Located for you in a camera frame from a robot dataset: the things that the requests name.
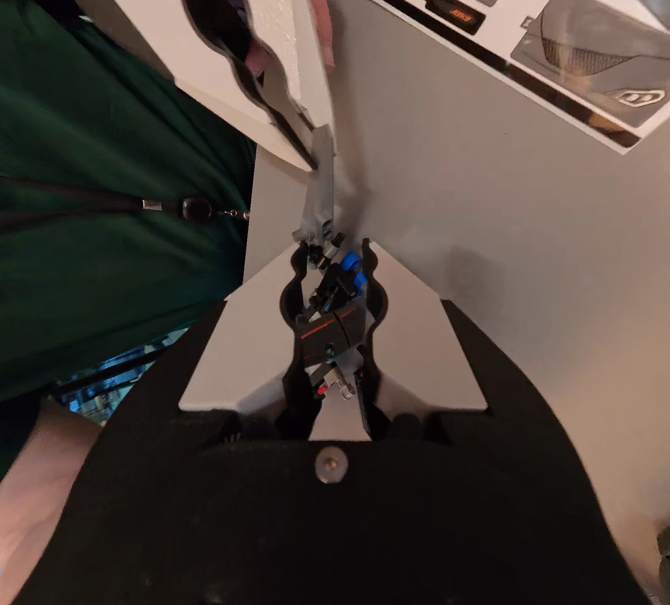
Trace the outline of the person's right forearm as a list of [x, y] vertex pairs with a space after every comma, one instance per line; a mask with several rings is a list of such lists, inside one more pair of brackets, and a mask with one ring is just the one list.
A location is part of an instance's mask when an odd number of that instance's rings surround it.
[[13, 602], [44, 554], [101, 432], [101, 426], [62, 406], [39, 412], [1, 482], [2, 604]]

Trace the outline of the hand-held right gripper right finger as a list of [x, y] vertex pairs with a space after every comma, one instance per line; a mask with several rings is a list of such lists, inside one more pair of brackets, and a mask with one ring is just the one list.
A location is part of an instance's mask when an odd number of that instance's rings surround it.
[[366, 330], [361, 409], [366, 427], [398, 416], [484, 411], [476, 381], [440, 296], [381, 246], [363, 241]]

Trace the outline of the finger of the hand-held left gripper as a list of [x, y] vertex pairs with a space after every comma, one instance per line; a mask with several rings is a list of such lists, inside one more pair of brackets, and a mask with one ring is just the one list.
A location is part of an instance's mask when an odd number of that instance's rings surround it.
[[244, 0], [253, 37], [283, 68], [288, 93], [314, 128], [334, 111], [310, 0]]
[[186, 0], [114, 1], [182, 91], [276, 157], [315, 170], [305, 144], [268, 104], [246, 65], [205, 38]]

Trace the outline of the lego sticker sheet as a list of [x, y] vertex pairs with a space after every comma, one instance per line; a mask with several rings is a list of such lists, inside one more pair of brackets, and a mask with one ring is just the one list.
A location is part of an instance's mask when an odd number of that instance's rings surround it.
[[669, 121], [669, 0], [370, 0], [621, 154]]

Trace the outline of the grey lego wing panel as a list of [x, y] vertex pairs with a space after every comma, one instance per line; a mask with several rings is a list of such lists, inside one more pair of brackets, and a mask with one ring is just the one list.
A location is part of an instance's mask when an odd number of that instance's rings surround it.
[[334, 140], [329, 125], [316, 128], [312, 137], [312, 159], [316, 164], [309, 176], [304, 210], [296, 243], [325, 245], [334, 235]]

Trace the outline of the small black lego subassembly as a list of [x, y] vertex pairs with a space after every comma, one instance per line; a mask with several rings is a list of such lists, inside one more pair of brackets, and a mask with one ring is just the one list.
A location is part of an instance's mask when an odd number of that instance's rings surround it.
[[345, 400], [356, 394], [354, 382], [342, 372], [338, 360], [363, 342], [366, 328], [364, 293], [368, 285], [363, 262], [354, 251], [338, 260], [345, 235], [337, 233], [323, 246], [311, 244], [308, 264], [321, 280], [296, 318], [303, 365], [314, 398], [324, 400], [337, 387]]

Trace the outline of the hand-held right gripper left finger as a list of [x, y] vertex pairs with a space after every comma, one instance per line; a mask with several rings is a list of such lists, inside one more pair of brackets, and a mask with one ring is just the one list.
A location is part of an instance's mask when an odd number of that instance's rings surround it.
[[280, 297], [296, 271], [292, 244], [232, 292], [179, 401], [182, 411], [230, 410], [271, 422], [287, 408], [283, 376], [294, 333]]

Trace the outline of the person's left hand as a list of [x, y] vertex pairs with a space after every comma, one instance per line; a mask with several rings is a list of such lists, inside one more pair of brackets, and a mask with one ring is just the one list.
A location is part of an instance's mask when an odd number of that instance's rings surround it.
[[327, 0], [310, 0], [326, 73], [334, 70], [333, 30]]

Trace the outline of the green sweater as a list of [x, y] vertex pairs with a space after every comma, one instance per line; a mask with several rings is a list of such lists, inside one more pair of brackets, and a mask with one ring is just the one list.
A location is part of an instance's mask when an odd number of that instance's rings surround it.
[[[1, 0], [1, 212], [76, 211], [4, 178], [247, 209], [256, 147], [82, 19]], [[188, 326], [243, 279], [248, 225], [161, 213], [1, 233], [1, 477], [58, 380]]]

